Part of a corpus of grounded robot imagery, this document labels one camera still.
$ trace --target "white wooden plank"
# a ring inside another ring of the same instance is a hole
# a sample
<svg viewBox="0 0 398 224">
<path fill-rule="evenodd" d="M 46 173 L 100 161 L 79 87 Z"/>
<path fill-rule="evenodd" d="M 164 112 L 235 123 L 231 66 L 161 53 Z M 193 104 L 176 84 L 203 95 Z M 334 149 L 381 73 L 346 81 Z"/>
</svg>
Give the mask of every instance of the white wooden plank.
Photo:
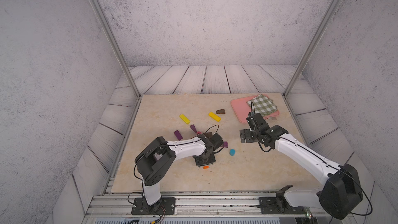
<svg viewBox="0 0 398 224">
<path fill-rule="evenodd" d="M 308 142 L 313 142 L 337 128 L 326 110 L 297 115 L 296 118 Z"/>
<path fill-rule="evenodd" d="M 80 223 L 83 220 L 85 212 L 72 176 L 69 176 L 52 213 L 54 224 Z"/>
<path fill-rule="evenodd" d="M 151 66 L 139 66 L 139 67 L 129 67 L 130 73 L 132 78 L 135 80 L 138 77 L 140 77 L 142 74 L 150 70 L 152 67 Z M 129 87 L 130 84 L 127 81 L 126 75 L 122 73 L 120 76 L 119 82 L 116 85 L 116 88 L 118 87 Z"/>
<path fill-rule="evenodd" d="M 225 66 L 225 72 L 231 93 L 258 93 L 241 65 Z"/>
<path fill-rule="evenodd" d="M 375 181 L 372 175 L 369 173 L 366 166 L 362 163 L 362 161 L 360 160 L 360 158 L 356 153 L 352 155 L 352 157 L 348 160 L 347 163 L 357 170 L 359 176 L 359 183 L 361 184 L 361 187 L 363 188 L 367 196 L 371 197 L 373 183 Z M 352 212 L 357 214 L 365 214 L 368 209 L 368 205 L 369 203 L 366 200 L 366 197 L 363 196 L 363 200 L 356 207 L 354 207 Z M 357 221 L 357 223 L 364 223 L 365 221 L 365 216 L 354 215 L 354 218 Z"/>
<path fill-rule="evenodd" d="M 292 65 L 261 65 L 261 67 L 285 88 L 296 70 Z"/>
<path fill-rule="evenodd" d="M 189 66 L 174 94 L 201 93 L 206 66 Z"/>
<path fill-rule="evenodd" d="M 354 152 L 340 129 L 311 143 L 311 146 L 317 153 L 341 165 L 345 164 Z"/>
<path fill-rule="evenodd" d="M 282 93 L 285 89 L 258 65 L 244 65 L 246 73 L 261 93 Z"/>
<path fill-rule="evenodd" d="M 398 223 L 398 213 L 392 207 L 387 197 L 375 183 L 371 197 L 373 212 L 365 217 L 365 224 L 390 224 Z"/>
<path fill-rule="evenodd" d="M 224 66 L 207 66 L 202 93 L 230 93 Z"/>
<path fill-rule="evenodd" d="M 145 94 L 172 94 L 188 66 L 172 66 Z"/>
<path fill-rule="evenodd" d="M 170 68 L 170 66 L 153 67 L 142 76 L 138 77 L 135 80 L 138 91 L 141 94 L 146 93 Z"/>
<path fill-rule="evenodd" d="M 115 88 L 108 104 L 133 107 L 136 102 L 137 96 L 135 96 L 132 87 L 121 87 Z"/>
<path fill-rule="evenodd" d="M 133 110 L 133 107 L 107 105 L 99 122 L 124 134 Z"/>
<path fill-rule="evenodd" d="M 107 176 L 105 168 L 87 147 L 73 172 L 84 211 L 87 211 L 93 196 L 101 193 Z"/>
<path fill-rule="evenodd" d="M 120 133 L 98 124 L 87 146 L 90 147 L 105 168 L 110 171 L 122 139 L 123 135 Z"/>
<path fill-rule="evenodd" d="M 297 80 L 294 87 L 292 88 L 292 93 L 313 93 L 314 90 L 308 84 L 306 80 Z"/>
<path fill-rule="evenodd" d="M 295 114 L 325 109 L 325 105 L 314 93 L 290 93 L 287 98 Z"/>
<path fill-rule="evenodd" d="M 52 222 L 52 211 L 50 213 L 50 216 L 47 218 L 46 224 L 53 224 L 53 222 Z"/>
</svg>

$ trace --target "gray concrete wall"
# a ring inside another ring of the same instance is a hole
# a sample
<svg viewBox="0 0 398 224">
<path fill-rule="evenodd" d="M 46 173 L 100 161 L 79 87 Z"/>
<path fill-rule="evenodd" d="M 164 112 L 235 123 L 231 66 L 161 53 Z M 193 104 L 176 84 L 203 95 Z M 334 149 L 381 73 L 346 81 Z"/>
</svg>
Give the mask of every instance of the gray concrete wall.
<svg viewBox="0 0 398 224">
<path fill-rule="evenodd" d="M 100 0 L 129 66 L 297 64 L 330 0 Z"/>
<path fill-rule="evenodd" d="M 398 210 L 397 0 L 343 0 L 304 75 Z"/>
<path fill-rule="evenodd" d="M 120 77 L 88 0 L 0 0 L 0 222 L 44 223 Z"/>
</svg>

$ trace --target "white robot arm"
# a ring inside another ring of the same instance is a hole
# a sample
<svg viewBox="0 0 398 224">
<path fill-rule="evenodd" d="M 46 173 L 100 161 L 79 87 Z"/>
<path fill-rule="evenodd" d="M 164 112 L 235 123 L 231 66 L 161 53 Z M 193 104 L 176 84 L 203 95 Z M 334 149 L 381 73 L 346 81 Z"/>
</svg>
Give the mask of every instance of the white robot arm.
<svg viewBox="0 0 398 224">
<path fill-rule="evenodd" d="M 337 219 L 343 219 L 363 199 L 357 171 L 346 164 L 341 166 L 301 144 L 280 126 L 269 127 L 260 114 L 249 113 L 246 118 L 250 129 L 240 130 L 242 143 L 258 143 L 275 149 L 293 159 L 310 172 L 320 183 L 320 188 L 303 189 L 293 185 L 284 187 L 281 205 L 291 207 L 321 208 Z M 178 142 L 156 138 L 135 159 L 142 177 L 144 196 L 148 206 L 161 201 L 159 181 L 173 161 L 193 156 L 197 166 L 215 162 L 214 151 L 222 145 L 215 134 L 208 139 L 198 134 Z"/>
</svg>

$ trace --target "green checkered napkin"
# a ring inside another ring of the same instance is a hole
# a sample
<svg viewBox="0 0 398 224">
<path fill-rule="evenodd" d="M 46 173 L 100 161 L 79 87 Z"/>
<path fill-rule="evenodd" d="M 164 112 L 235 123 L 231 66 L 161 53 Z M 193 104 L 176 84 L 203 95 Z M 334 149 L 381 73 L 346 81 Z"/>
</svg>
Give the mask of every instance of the green checkered napkin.
<svg viewBox="0 0 398 224">
<path fill-rule="evenodd" d="M 263 117 L 278 110 L 273 100 L 262 94 L 248 101 L 249 107 L 251 107 L 251 103 L 253 103 L 255 112 L 260 113 Z"/>
</svg>

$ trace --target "marble surface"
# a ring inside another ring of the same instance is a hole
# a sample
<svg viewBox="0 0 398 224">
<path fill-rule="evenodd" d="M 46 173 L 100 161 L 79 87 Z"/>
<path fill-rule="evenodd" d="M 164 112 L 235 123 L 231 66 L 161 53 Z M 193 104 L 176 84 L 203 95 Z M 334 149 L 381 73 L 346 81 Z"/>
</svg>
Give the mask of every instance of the marble surface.
<svg viewBox="0 0 398 224">
<path fill-rule="evenodd" d="M 162 179 L 160 190 L 168 191 L 229 191 L 229 190 L 274 190 L 286 185 L 319 186 L 318 181 L 305 169 L 286 155 L 272 150 L 264 153 L 257 144 L 242 144 L 239 130 L 248 127 L 240 123 L 232 110 L 230 101 L 254 95 L 206 94 L 206 95 L 144 95 L 132 132 L 125 147 L 112 192 L 141 191 L 141 182 L 134 178 L 134 159 L 158 136 L 176 141 L 174 131 L 179 130 L 184 139 L 195 133 L 189 128 L 194 124 L 199 131 L 219 124 L 218 133 L 229 144 L 216 154 L 216 162 L 209 169 L 196 167 L 192 157 L 173 163 Z M 280 93 L 268 93 L 281 112 L 276 120 L 269 120 L 270 126 L 280 125 L 300 142 L 302 138 Z M 220 122 L 208 116 L 224 108 Z M 190 119 L 189 125 L 178 117 L 181 113 Z M 235 149 L 235 156 L 229 150 Z"/>
</svg>

